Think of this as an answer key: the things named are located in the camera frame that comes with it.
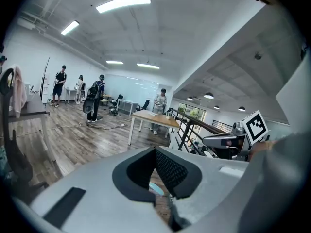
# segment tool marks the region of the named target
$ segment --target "white desk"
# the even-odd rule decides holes
[[[66,96],[67,96],[67,94],[68,94],[68,103],[69,103],[69,100],[70,100],[70,92],[72,92],[72,91],[74,91],[75,93],[77,93],[77,90],[68,89],[68,88],[65,89],[65,97],[64,97],[65,103],[66,103]]]
[[[141,110],[141,111],[137,111],[137,112],[133,113],[130,135],[128,137],[128,145],[131,145],[133,128],[134,128],[134,123],[135,123],[135,118],[136,118],[136,119],[141,120],[139,131],[141,131],[143,121],[147,121],[147,122],[151,122],[154,124],[158,124],[158,125],[167,127],[167,130],[165,133],[165,138],[167,137],[170,128],[175,129],[175,132],[173,135],[173,141],[171,141],[170,146],[169,146],[169,148],[172,148],[173,142],[175,141],[175,138],[177,135],[177,131],[179,129],[179,124],[176,122],[176,120],[173,117],[171,117],[171,119],[166,119],[166,115],[153,116],[153,115],[149,114],[149,112],[150,111],[147,111],[147,110]]]
[[[27,107],[21,109],[20,118],[16,118],[13,111],[10,111],[9,122],[25,121],[39,118],[41,120],[43,138],[48,148],[48,154],[52,161],[55,161],[55,156],[50,146],[47,127],[45,124],[45,114],[50,113],[47,112],[45,105],[42,104],[41,97],[39,95],[34,95],[32,100],[30,102],[27,102]]]
[[[123,110],[125,110],[125,104],[126,104],[126,103],[131,104],[130,115],[131,115],[131,113],[132,113],[133,106],[134,106],[134,109],[136,109],[136,107],[138,106],[138,103],[135,103],[135,102],[133,102],[133,101],[124,100],[124,99],[119,99],[119,100],[118,100],[118,103],[117,103],[117,111],[118,111],[118,108],[119,108],[119,102],[123,102]]]

